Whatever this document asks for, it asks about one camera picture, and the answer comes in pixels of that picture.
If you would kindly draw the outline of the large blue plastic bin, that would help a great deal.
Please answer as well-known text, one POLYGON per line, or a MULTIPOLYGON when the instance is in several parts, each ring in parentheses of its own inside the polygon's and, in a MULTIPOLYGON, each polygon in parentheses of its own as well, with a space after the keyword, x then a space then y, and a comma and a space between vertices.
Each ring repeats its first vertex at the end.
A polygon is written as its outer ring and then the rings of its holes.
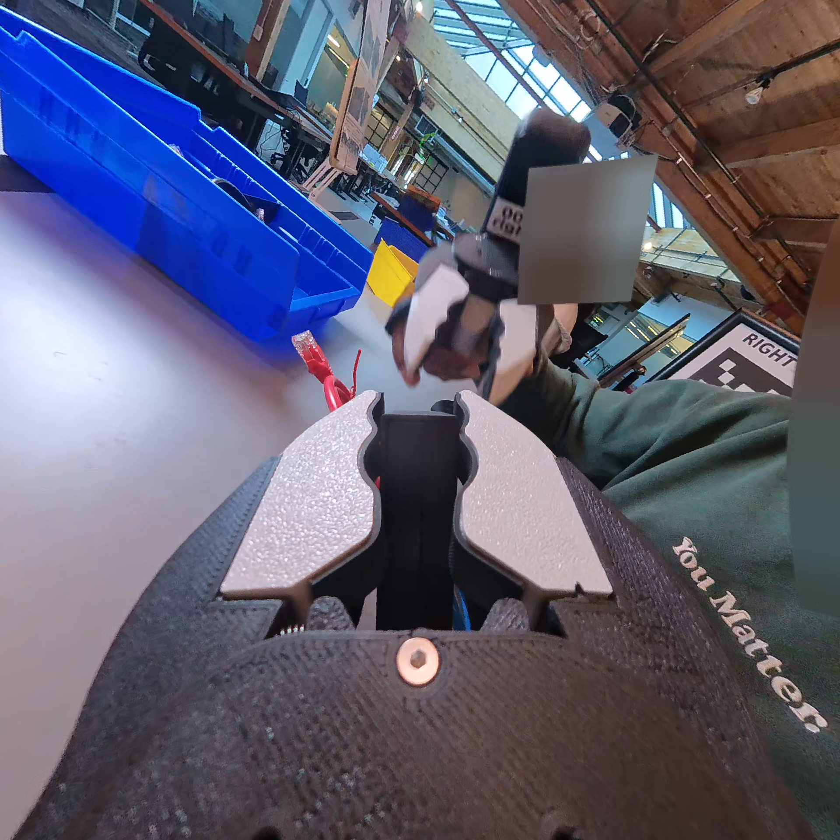
POLYGON ((199 109, 2 8, 4 148, 246 338, 352 309, 373 255, 199 109))

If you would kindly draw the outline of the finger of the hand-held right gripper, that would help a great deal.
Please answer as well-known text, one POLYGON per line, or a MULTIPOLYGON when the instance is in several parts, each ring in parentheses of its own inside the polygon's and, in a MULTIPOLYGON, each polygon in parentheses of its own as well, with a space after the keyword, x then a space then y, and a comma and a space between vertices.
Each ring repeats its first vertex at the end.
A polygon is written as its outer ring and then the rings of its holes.
POLYGON ((490 326, 489 403, 501 404, 531 370, 538 352, 538 310, 501 301, 490 326))
POLYGON ((436 331, 455 305, 466 302, 469 287, 455 268, 438 266, 409 302, 404 333, 405 362, 410 371, 421 368, 436 331))

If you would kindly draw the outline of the hanging printed banner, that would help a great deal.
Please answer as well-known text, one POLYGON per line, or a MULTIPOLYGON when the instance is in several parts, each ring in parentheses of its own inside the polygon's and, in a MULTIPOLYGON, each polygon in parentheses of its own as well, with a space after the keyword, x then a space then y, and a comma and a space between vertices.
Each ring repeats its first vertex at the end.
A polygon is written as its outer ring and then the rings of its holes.
POLYGON ((349 37, 350 68, 342 89, 338 117, 329 151, 331 167, 355 174, 366 145, 366 126, 377 95, 402 47, 406 24, 402 1, 333 2, 345 14, 339 20, 341 35, 349 37))

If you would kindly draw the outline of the black ethernet port adapter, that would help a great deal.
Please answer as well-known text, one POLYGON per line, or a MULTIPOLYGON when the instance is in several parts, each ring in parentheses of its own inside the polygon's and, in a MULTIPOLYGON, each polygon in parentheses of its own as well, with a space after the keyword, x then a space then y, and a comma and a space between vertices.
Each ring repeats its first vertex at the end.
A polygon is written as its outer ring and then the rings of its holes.
POLYGON ((376 628, 448 631, 460 421, 439 411, 387 413, 379 432, 386 568, 376 590, 376 628))

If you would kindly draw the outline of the long wooden desk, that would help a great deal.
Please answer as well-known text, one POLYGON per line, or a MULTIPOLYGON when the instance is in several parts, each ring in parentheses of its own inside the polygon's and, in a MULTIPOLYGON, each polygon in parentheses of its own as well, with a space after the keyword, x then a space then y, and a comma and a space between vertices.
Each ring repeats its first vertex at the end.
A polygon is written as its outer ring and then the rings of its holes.
POLYGON ((149 33, 139 50, 141 68, 288 180, 299 166, 323 162, 329 133, 299 100, 250 75, 235 54, 234 21, 226 14, 196 15, 208 7, 209 2, 137 2, 135 16, 149 33))

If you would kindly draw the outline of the white ceiling device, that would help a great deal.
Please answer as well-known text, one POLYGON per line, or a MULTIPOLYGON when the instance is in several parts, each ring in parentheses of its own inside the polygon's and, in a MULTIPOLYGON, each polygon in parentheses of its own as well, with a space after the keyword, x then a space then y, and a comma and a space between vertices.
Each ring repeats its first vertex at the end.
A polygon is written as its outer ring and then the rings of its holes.
POLYGON ((642 122, 635 100, 625 93, 614 91, 593 111, 597 120, 616 140, 616 145, 629 146, 642 122))

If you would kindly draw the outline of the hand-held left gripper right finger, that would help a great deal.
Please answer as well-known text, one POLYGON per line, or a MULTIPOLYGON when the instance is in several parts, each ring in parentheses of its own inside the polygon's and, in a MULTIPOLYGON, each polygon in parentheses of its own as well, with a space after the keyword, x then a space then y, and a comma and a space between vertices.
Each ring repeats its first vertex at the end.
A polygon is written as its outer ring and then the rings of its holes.
POLYGON ((469 474, 457 534, 533 601, 613 596, 602 559, 551 449, 476 393, 462 391, 469 474))

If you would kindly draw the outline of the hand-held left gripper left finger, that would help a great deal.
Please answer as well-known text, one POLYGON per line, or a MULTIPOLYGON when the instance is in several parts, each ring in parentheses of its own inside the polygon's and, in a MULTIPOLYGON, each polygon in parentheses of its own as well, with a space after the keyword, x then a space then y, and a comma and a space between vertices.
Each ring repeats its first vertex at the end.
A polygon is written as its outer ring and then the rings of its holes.
POLYGON ((306 601, 314 585, 368 547, 378 491, 363 455, 382 394, 365 391, 281 454, 221 583, 228 600, 306 601))

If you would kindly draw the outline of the person's right hand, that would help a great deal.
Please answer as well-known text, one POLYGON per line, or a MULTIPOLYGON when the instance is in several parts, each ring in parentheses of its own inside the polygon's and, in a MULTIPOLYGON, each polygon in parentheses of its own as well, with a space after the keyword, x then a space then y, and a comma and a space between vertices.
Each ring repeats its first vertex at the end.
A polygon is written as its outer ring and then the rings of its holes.
POLYGON ((392 356, 397 370, 408 386, 415 386, 426 373, 443 382, 471 380, 476 382, 487 367, 490 332, 485 329, 479 334, 468 353, 458 352, 453 346, 453 335, 457 332, 455 322, 446 322, 436 331, 420 369, 410 371, 405 362, 404 333, 406 318, 389 318, 385 331, 392 339, 392 356))

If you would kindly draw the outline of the person's green sweatshirt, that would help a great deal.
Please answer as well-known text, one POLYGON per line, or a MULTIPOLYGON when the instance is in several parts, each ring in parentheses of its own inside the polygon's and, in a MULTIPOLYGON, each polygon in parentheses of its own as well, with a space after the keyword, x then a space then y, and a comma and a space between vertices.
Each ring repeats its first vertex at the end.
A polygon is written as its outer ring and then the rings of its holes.
POLYGON ((677 568, 726 650, 773 765, 817 838, 838 838, 838 618, 795 592, 792 399, 666 381, 619 394, 605 488, 677 568))

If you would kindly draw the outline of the person's right forearm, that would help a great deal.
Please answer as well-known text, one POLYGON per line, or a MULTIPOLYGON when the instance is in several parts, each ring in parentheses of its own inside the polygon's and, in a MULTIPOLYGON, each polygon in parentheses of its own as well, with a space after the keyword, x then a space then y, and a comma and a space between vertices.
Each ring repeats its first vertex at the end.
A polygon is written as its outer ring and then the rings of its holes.
POLYGON ((670 408, 662 387, 604 390, 543 361, 500 408, 603 490, 669 458, 670 408))

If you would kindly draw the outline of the black framed panel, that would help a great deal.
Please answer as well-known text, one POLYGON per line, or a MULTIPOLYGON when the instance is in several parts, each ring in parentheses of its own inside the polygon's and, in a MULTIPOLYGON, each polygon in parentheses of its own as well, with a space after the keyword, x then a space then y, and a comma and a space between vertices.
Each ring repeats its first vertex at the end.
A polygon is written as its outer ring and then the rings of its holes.
POLYGON ((665 325, 644 314, 635 314, 597 348, 595 357, 602 362, 602 369, 595 376, 598 385, 616 390, 627 377, 645 378, 651 372, 651 359, 683 340, 689 320, 690 315, 686 314, 665 325))

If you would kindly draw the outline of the small blue plastic bin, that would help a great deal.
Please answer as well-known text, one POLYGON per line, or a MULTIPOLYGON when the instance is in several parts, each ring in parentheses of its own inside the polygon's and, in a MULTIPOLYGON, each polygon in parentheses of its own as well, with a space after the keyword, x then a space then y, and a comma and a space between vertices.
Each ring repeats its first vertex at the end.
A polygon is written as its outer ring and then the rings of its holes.
POLYGON ((435 247, 417 237, 411 229, 400 225, 393 217, 386 217, 381 221, 372 246, 373 251, 378 249, 380 243, 398 249, 416 263, 422 260, 429 249, 435 247))

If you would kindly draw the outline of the framed checkered tag sign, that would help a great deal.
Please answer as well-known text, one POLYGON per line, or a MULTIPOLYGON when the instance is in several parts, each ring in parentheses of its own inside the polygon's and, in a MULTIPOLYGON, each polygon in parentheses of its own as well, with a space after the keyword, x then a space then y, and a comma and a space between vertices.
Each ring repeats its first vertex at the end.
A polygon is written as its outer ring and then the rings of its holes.
POLYGON ((740 309, 645 383, 691 380, 733 392, 791 397, 799 338, 740 309))

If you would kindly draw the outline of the yellow plastic bin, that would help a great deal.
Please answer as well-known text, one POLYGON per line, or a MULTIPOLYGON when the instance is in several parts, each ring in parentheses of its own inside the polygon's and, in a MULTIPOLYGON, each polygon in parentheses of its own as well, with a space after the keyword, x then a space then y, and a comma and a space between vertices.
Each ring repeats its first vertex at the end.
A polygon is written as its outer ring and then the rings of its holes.
POLYGON ((389 308, 413 293, 418 263, 393 245, 381 241, 374 252, 367 286, 389 308))

